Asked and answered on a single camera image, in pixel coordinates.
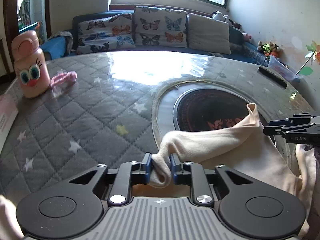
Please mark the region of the blue blanket on sofa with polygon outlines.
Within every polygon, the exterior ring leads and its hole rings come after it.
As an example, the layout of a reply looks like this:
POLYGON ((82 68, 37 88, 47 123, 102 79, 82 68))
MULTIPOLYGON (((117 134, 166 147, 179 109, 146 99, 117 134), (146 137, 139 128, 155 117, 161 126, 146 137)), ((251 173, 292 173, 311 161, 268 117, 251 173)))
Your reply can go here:
POLYGON ((40 45, 46 61, 68 56, 73 47, 73 34, 70 31, 58 31, 44 44, 40 45))

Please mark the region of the grey quilted table cover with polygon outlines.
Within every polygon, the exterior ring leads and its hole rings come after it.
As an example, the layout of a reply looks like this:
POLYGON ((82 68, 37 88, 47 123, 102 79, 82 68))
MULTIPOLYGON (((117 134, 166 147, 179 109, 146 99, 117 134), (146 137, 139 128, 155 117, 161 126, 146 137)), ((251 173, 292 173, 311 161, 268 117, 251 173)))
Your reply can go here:
POLYGON ((47 63, 50 75, 74 71, 75 84, 25 98, 18 81, 6 93, 18 115, 1 151, 1 194, 24 196, 97 164, 110 168, 157 152, 154 98, 165 93, 163 133, 174 130, 173 105, 197 85, 256 103, 266 121, 312 110, 292 87, 280 87, 258 66, 217 56, 168 51, 120 51, 70 56, 47 63))

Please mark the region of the pink cartoon water bottle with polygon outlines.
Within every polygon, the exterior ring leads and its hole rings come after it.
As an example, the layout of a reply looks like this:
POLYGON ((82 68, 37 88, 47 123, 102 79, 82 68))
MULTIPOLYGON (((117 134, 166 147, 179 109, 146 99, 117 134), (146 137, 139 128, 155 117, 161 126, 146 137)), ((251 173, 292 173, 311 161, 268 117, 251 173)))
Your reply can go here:
POLYGON ((35 98, 50 86, 50 76, 36 31, 16 36, 11 43, 14 70, 26 98, 35 98))

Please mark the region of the dark door frame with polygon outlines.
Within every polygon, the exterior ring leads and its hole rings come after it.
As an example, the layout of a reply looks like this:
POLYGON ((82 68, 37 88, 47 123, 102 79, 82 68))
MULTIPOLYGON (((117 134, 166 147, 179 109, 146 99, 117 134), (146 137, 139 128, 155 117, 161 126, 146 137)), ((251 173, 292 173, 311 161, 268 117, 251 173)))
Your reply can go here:
POLYGON ((7 73, 14 71, 14 59, 11 51, 11 43, 19 34, 17 3, 18 0, 1 0, 1 39, 4 51, 2 61, 7 73))

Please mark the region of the clear plastic box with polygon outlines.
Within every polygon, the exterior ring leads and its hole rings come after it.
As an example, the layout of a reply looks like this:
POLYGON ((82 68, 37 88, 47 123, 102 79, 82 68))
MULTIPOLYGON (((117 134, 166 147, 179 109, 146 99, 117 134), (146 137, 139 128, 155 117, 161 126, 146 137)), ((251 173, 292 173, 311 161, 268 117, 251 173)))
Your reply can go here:
POLYGON ((278 61, 272 55, 269 58, 268 68, 273 69, 281 77, 283 77, 285 80, 287 80, 290 83, 293 83, 293 82, 299 83, 302 80, 301 76, 296 75, 295 72, 287 68, 285 65, 283 65, 280 61, 278 61))

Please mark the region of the left butterfly cushion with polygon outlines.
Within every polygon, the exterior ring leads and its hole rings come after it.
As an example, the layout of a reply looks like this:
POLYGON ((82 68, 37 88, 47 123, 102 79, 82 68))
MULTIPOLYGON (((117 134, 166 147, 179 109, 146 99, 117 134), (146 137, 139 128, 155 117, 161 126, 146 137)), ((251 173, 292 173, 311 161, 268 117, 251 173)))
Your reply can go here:
POLYGON ((131 49, 135 46, 131 13, 78 23, 77 54, 131 49))

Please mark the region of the plain beige cushion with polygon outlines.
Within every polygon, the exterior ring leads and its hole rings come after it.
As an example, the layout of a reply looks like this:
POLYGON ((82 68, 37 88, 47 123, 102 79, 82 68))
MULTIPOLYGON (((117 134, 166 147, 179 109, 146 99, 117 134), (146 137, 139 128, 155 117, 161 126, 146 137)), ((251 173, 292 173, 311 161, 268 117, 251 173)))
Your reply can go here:
POLYGON ((188 14, 189 48, 212 53, 231 54, 229 25, 197 14, 188 14))

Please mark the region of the black remote control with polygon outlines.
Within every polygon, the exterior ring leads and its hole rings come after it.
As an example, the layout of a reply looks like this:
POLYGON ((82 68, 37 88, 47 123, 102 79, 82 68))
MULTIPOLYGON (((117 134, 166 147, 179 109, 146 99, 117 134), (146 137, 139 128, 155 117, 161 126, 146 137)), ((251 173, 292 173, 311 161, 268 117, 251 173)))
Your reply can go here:
POLYGON ((259 70, 259 72, 261 74, 263 74, 263 76, 268 77, 269 79, 271 79, 272 81, 274 81, 275 83, 280 85, 281 87, 283 87, 283 88, 287 87, 287 82, 286 81, 284 81, 281 77, 279 77, 278 75, 274 74, 273 72, 271 72, 267 68, 265 68, 263 66, 259 66, 258 70, 259 70))

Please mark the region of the white plush toy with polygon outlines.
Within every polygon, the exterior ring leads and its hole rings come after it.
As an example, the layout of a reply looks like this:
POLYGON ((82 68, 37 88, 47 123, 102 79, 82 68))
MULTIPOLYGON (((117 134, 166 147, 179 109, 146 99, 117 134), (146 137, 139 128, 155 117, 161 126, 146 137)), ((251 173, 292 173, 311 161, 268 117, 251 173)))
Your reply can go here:
POLYGON ((229 16, 228 15, 224 15, 222 12, 220 11, 216 11, 212 14, 212 18, 214 20, 217 20, 217 21, 221 21, 221 22, 226 22, 228 24, 231 24, 231 21, 229 20, 229 16))

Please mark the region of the middle butterfly cushion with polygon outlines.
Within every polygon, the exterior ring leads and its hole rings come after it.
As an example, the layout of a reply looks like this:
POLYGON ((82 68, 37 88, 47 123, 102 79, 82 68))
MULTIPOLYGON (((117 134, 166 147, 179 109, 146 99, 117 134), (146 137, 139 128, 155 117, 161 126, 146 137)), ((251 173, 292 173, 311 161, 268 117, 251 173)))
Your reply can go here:
POLYGON ((184 10, 135 7, 135 44, 186 48, 187 16, 184 10))

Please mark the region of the cream long-sleeve garment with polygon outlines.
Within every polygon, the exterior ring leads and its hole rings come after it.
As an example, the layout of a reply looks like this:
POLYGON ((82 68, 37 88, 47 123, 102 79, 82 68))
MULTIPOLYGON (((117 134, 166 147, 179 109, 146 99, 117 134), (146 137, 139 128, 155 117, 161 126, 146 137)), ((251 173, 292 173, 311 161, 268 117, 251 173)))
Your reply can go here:
POLYGON ((1 239, 301 239, 317 177, 319 145, 266 136, 257 106, 233 127, 167 133, 151 154, 150 182, 126 205, 108 206, 105 164, 26 196, 1 198, 1 239), (175 185, 170 155, 202 165, 214 197, 198 206, 175 185))

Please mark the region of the paper pinwheel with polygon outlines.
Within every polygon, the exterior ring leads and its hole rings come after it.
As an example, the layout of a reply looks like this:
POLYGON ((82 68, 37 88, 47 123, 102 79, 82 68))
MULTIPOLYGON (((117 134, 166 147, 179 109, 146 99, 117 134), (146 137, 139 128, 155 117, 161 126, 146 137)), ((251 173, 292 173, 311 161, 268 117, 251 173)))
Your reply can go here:
POLYGON ((313 73, 314 66, 319 66, 319 44, 312 41, 310 45, 306 45, 308 53, 305 55, 306 61, 296 72, 296 75, 309 76, 313 73))

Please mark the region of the dark blue sofa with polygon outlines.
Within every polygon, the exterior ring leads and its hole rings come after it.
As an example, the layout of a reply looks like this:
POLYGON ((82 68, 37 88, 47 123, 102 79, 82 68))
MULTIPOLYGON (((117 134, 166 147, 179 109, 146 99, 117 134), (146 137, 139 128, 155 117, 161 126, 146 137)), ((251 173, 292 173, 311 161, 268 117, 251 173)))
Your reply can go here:
POLYGON ((156 7, 80 15, 73 18, 71 29, 58 31, 41 48, 50 60, 108 51, 155 50, 267 66, 268 60, 248 42, 251 37, 230 26, 227 19, 156 7))

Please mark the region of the butterfly cushion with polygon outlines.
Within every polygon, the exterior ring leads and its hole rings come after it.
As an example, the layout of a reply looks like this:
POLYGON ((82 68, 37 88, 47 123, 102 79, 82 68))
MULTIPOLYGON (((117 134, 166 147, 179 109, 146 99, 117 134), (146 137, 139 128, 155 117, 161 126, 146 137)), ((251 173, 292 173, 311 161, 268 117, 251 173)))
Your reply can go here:
POLYGON ((78 23, 77 54, 131 49, 135 46, 131 13, 78 23))
POLYGON ((187 16, 184 10, 135 7, 135 44, 186 48, 187 16))

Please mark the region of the colourful plush toys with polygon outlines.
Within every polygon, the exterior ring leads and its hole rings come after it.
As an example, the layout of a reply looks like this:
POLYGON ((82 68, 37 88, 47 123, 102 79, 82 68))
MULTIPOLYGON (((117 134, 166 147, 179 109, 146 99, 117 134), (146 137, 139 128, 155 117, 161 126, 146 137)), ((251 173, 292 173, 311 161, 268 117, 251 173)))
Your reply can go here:
POLYGON ((263 43, 262 41, 258 42, 257 51, 263 53, 265 57, 274 56, 279 57, 281 52, 281 47, 276 43, 263 43))

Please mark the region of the tissue pack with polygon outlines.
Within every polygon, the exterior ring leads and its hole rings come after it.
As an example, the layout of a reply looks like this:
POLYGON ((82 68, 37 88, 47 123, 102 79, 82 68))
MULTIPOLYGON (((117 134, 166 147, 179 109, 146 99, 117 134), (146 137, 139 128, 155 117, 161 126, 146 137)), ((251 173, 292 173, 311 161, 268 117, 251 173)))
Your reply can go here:
POLYGON ((3 149, 17 115, 18 109, 12 96, 8 93, 2 94, 0 103, 0 151, 3 149))

